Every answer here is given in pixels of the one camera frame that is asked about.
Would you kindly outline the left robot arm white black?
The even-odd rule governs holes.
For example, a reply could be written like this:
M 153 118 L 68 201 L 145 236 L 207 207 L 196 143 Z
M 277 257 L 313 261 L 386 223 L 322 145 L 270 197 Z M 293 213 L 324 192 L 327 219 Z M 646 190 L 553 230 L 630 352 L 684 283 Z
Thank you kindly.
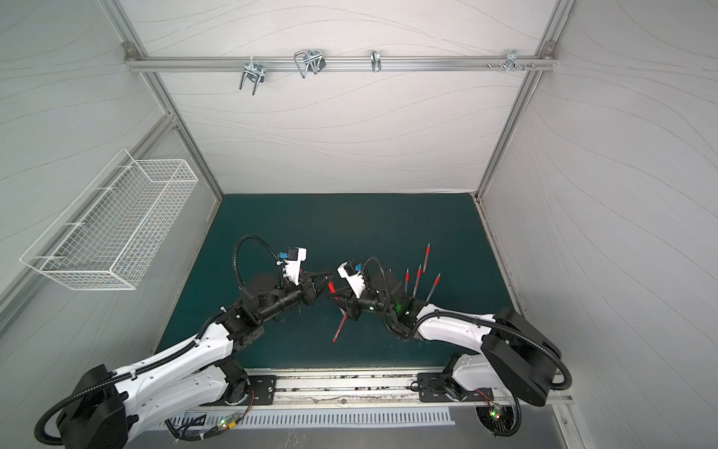
M 183 342 L 117 370 L 99 365 L 85 372 L 71 395 L 39 417 L 36 440 L 65 448 L 122 448 L 196 406 L 252 404 L 256 390 L 235 353 L 256 342 L 268 321 L 314 303 L 331 281 L 327 271 L 301 271 L 297 282 L 255 276 L 236 302 Z

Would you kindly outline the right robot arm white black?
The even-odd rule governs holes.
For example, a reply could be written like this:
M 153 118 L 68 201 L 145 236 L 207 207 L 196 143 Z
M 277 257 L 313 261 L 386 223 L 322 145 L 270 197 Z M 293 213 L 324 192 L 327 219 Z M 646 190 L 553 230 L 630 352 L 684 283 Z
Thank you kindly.
M 540 407 L 550 392 L 572 385 L 560 350 L 517 312 L 450 311 L 408 297 L 394 276 L 372 282 L 355 273 L 344 279 L 346 287 L 330 292 L 348 319 L 375 312 L 404 342 L 445 342 L 459 348 L 438 377 L 416 382 L 421 390 L 462 401 L 490 389 L 506 389 L 517 400 Z

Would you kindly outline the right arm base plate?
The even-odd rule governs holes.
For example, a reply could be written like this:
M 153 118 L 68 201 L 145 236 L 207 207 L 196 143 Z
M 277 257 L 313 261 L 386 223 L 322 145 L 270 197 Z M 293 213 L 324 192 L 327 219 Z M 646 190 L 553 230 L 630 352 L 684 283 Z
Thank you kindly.
M 460 387 L 450 375 L 439 372 L 420 372 L 409 385 L 417 393 L 420 402 L 485 402 L 494 401 L 490 388 L 467 390 Z

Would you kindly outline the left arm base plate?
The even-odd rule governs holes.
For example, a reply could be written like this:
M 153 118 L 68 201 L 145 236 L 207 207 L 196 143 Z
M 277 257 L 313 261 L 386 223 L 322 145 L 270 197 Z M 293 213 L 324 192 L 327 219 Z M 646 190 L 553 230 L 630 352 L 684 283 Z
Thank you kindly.
M 250 375 L 239 385 L 230 385 L 218 400 L 205 403 L 205 406 L 247 406 L 250 402 L 259 406 L 272 405 L 277 380 L 276 375 Z

